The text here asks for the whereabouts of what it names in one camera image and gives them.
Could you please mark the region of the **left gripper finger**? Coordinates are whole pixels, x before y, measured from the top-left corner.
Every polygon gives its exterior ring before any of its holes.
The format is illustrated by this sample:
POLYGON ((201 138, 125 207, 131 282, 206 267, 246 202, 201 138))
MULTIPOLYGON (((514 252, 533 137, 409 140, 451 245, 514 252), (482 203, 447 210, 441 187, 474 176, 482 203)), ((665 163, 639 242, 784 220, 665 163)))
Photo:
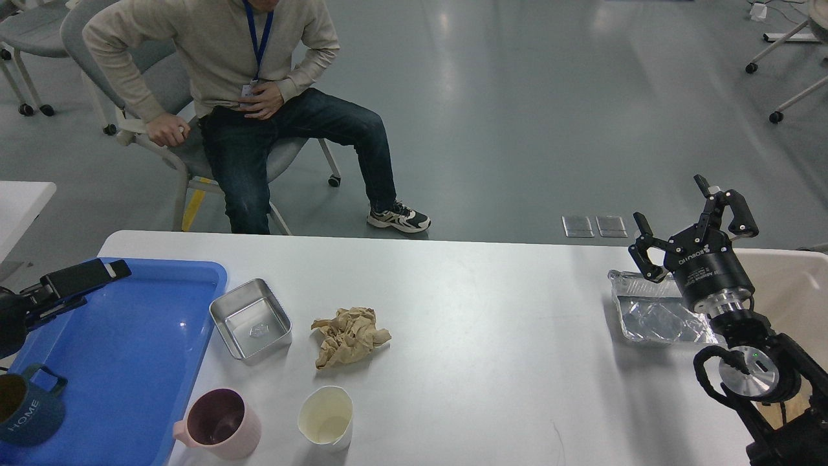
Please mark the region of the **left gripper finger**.
POLYGON ((39 284, 55 299, 69 299, 130 277, 131 269, 125 260, 109 263, 93 259, 77 265, 50 272, 39 279, 39 284))

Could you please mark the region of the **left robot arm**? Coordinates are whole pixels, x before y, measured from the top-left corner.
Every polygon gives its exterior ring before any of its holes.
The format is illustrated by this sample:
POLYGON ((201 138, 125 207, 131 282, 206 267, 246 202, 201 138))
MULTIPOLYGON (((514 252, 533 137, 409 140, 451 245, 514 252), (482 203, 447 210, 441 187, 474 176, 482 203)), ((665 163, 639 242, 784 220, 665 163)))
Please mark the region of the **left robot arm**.
POLYGON ((1 357, 20 351, 31 331, 85 305, 86 295, 131 274, 126 260, 96 258, 50 272, 18 294, 2 288, 1 357))

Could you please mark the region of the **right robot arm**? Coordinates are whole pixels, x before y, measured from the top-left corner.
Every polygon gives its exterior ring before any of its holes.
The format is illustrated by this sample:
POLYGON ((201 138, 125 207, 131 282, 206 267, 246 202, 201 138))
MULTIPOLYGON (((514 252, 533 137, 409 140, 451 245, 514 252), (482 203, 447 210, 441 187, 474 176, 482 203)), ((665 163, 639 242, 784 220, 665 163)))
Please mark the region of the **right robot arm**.
POLYGON ((706 198, 700 218, 659 239, 635 212, 639 233, 630 256, 646 280, 672 276, 688 309, 724 339, 724 347, 698 351, 693 368, 706 394, 734 410, 751 434, 749 463, 825 465, 826 371, 754 310, 754 284, 733 248, 736 239, 758 234, 745 198, 699 174, 694 179, 706 198))

